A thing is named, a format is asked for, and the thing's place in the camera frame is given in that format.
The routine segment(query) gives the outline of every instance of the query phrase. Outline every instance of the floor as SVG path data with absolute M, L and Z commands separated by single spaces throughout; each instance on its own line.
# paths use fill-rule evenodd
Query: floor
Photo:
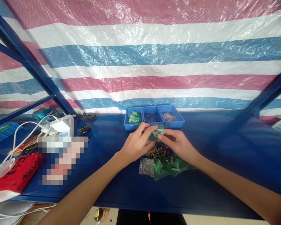
M 119 209 L 111 208 L 107 220 L 102 224 L 116 225 L 118 210 Z M 84 220 L 81 222 L 81 225 L 96 225 L 96 221 L 94 219 L 95 211 L 96 207 L 92 207 L 89 213 L 84 218 Z M 29 217 L 25 225 L 36 225 L 38 221 L 40 221 L 45 215 L 45 212 L 34 213 Z M 188 225 L 269 225 L 269 223 L 267 223 L 266 221 L 260 220 L 235 219 L 228 217 L 212 217 L 188 214 L 184 214 L 183 216 Z

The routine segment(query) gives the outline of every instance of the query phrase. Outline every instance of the small black part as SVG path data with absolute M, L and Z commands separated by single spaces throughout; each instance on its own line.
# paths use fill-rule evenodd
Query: small black part
M 86 126 L 82 127 L 82 128 L 79 130 L 79 132 L 80 132 L 81 134 L 86 134 L 87 132 L 90 131 L 90 129 L 91 129 L 91 128 L 90 128 L 88 125 L 86 125 Z
M 95 119 L 98 118 L 98 114 L 95 113 L 95 112 L 92 112 L 92 113 L 83 113 L 83 118 L 86 122 L 91 122 L 91 121 L 94 121 Z

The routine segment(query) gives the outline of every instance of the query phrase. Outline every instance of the red stripe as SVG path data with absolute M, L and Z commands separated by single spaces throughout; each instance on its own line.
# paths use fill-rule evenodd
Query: red stripe
M 281 12 L 281 0 L 6 0 L 24 29 L 53 23 L 74 26 L 129 23 L 209 23 Z
M 23 67 L 23 65 L 0 51 L 0 72 L 19 67 Z
M 67 99 L 68 103 L 71 105 L 72 108 L 79 108 L 77 104 L 72 100 L 72 99 Z M 26 102 L 26 101 L 4 101 L 0 102 L 0 109 L 18 109 L 18 108 L 23 108 L 33 102 Z M 40 109 L 44 106 L 52 107 L 52 108 L 59 108 L 59 106 L 55 103 L 55 101 L 50 100 L 48 102 L 43 103 L 40 106 L 35 107 L 34 109 Z
M 91 77 L 61 79 L 68 92 L 104 90 L 119 92 L 140 89 L 221 88 L 264 90 L 275 75 L 194 75 L 179 77 L 119 77 L 94 79 Z
M 276 123 L 281 120 L 277 117 L 278 116 L 260 116 L 259 119 L 264 123 Z
M 44 57 L 42 56 L 41 52 L 39 51 L 39 47 L 37 44 L 32 43 L 32 42 L 23 42 L 24 45 L 32 55 L 35 57 L 35 59 L 41 64 L 41 65 L 46 65 L 48 64 Z M 10 58 L 9 56 L 5 55 L 4 53 L 0 52 L 0 72 L 3 72 L 4 70 L 9 70 L 9 69 L 16 69 L 23 67 L 21 63 L 18 61 Z

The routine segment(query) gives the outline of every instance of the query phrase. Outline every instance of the striped tarpaulin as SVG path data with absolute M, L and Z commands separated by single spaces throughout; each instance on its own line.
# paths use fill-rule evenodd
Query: striped tarpaulin
M 6 0 L 0 14 L 78 113 L 243 110 L 281 72 L 281 0 Z M 0 53 L 0 115 L 44 96 Z M 281 96 L 261 118 L 275 115 Z

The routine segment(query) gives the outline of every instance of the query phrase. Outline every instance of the blue box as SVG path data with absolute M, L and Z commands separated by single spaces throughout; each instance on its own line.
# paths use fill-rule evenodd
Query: blue box
M 125 127 L 125 129 L 127 131 L 136 130 L 140 126 L 140 123 L 129 124 L 129 122 L 128 122 L 128 120 L 129 120 L 128 114 L 132 113 L 132 111 L 136 111 L 136 112 L 138 112 L 141 115 L 141 107 L 127 108 L 126 109 L 126 114 L 125 114 L 125 119 L 124 119 L 124 127 Z
M 182 125 L 184 124 L 185 120 L 183 119 L 183 117 L 180 115 L 180 113 L 177 111 L 177 109 L 172 106 L 172 105 L 162 105 L 162 106 L 158 106 L 161 114 L 162 114 L 162 118 L 163 118 L 163 114 L 166 113 L 170 113 L 173 116 L 176 116 L 177 121 L 171 121 L 171 122 L 165 122 L 165 128 L 180 128 L 182 127 Z
M 5 140 L 9 136 L 12 136 L 19 126 L 17 123 L 3 123 L 2 125 L 0 125 L 0 127 L 3 127 L 4 125 L 7 125 L 7 124 L 11 124 L 11 126 L 7 127 L 6 129 L 4 129 L 2 131 L 0 131 L 0 142 Z
M 157 106 L 146 106 L 146 107 L 142 107 L 141 109 L 142 109 L 142 113 L 141 113 L 142 119 L 144 122 L 146 120 L 147 123 L 150 125 L 164 123 L 163 116 Z

